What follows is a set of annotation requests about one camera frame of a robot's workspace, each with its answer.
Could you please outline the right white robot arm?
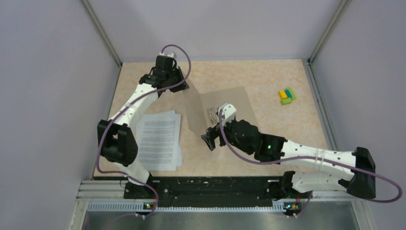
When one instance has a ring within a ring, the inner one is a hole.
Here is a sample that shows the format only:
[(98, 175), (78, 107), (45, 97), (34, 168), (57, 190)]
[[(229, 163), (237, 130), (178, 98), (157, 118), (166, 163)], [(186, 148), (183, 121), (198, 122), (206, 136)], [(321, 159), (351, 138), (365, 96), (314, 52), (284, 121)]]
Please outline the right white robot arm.
[(375, 162), (368, 149), (357, 147), (354, 151), (317, 149), (284, 137), (263, 134), (245, 120), (217, 124), (207, 128), (201, 136), (209, 150), (215, 149), (215, 139), (220, 146), (230, 144), (242, 152), (253, 155), (260, 162), (294, 164), (313, 168), (313, 172), (285, 172), (286, 180), (281, 192), (286, 197), (308, 191), (345, 191), (363, 198), (375, 199)]

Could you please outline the brown paper folder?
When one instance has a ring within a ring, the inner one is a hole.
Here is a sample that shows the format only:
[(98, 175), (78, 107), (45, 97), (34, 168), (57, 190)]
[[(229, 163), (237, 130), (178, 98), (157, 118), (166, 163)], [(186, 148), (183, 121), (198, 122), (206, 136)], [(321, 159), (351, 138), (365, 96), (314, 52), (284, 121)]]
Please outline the brown paper folder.
[(186, 118), (189, 130), (200, 136), (206, 129), (212, 127), (208, 117), (208, 108), (218, 108), (224, 103), (232, 104), (236, 110), (236, 119), (244, 119), (252, 125), (259, 126), (254, 110), (245, 87), (238, 86), (230, 89), (199, 93), (194, 86), (182, 91)]

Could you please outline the white printed paper stack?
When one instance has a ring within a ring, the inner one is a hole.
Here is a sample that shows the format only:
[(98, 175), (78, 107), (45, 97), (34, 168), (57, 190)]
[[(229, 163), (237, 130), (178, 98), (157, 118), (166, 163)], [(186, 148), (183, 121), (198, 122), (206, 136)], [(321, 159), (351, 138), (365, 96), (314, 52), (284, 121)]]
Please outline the white printed paper stack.
[(181, 114), (145, 114), (136, 125), (137, 158), (149, 171), (175, 171), (182, 165)]

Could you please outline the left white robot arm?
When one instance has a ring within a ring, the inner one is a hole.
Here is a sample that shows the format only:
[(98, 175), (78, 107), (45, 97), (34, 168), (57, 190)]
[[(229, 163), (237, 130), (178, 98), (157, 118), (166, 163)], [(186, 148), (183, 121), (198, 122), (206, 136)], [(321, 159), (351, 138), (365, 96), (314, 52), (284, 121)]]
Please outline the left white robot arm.
[(150, 197), (154, 186), (148, 182), (150, 172), (137, 159), (138, 145), (134, 136), (136, 125), (164, 91), (179, 92), (188, 87), (175, 54), (166, 55), (161, 52), (155, 65), (141, 77), (122, 108), (112, 118), (101, 120), (97, 124), (97, 157), (103, 157), (119, 166), (118, 173), (136, 185), (135, 192), (142, 198)]

